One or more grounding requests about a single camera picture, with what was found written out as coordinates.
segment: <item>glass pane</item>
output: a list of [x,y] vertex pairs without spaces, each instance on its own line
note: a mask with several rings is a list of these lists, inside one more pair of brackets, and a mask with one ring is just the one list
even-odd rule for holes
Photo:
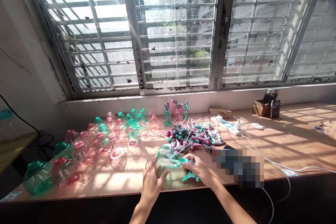
[[76,91],[138,88],[125,0],[43,4]]
[[215,0],[135,0],[146,87],[209,83]]
[[336,0],[318,0],[289,79],[336,73]]
[[301,1],[233,0],[223,83],[282,78],[277,69]]

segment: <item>black cable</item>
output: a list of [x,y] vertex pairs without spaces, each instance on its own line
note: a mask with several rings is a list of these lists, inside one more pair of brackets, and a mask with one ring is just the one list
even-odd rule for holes
[[[37,128],[35,128],[33,125],[31,125],[29,122],[27,122],[26,120],[24,120],[23,118],[21,118],[13,109],[12,107],[8,104],[8,102],[6,101],[6,99],[0,94],[0,97],[3,99],[3,101],[6,103],[7,107],[21,120],[23,121],[24,123],[28,124],[32,129],[34,129],[36,132],[37,132],[37,140],[34,142],[34,143],[31,143],[30,145],[28,145],[28,147],[38,147],[38,150],[37,150],[37,154],[38,156],[40,157],[40,159],[42,160],[45,160],[45,161],[48,161],[51,159],[48,154],[46,153],[46,150],[44,148],[48,148],[50,150],[54,150],[55,148],[52,147],[52,146],[49,146],[49,144],[54,140],[54,137],[53,135],[50,135],[50,134],[45,134],[45,135],[41,135],[40,132],[38,131]],[[40,144],[39,143],[39,140],[44,137],[44,136],[48,136],[48,137],[51,137],[51,139],[45,143],[45,144]]]

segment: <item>window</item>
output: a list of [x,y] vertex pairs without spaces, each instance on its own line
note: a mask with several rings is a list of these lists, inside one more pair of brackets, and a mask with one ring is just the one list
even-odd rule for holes
[[336,0],[33,1],[73,98],[336,80]]

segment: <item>right hand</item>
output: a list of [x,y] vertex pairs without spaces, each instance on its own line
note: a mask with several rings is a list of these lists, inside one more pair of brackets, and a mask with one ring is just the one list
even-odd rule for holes
[[336,140],[336,124],[329,121],[322,121],[320,127],[323,129],[324,134]]
[[187,158],[187,159],[194,158],[195,159],[195,165],[189,164],[187,162],[183,162],[182,166],[188,170],[191,170],[194,175],[199,177],[199,179],[203,182],[203,184],[210,187],[212,182],[215,179],[215,176],[209,171],[209,169],[200,160],[200,158],[190,153],[184,156],[184,158]]

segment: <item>cardboard box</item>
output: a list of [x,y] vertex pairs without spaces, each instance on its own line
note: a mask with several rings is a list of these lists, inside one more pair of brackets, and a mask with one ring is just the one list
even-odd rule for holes
[[253,102],[252,113],[257,114],[258,116],[270,117],[271,115],[271,105],[266,103],[264,104],[262,100],[255,100]]

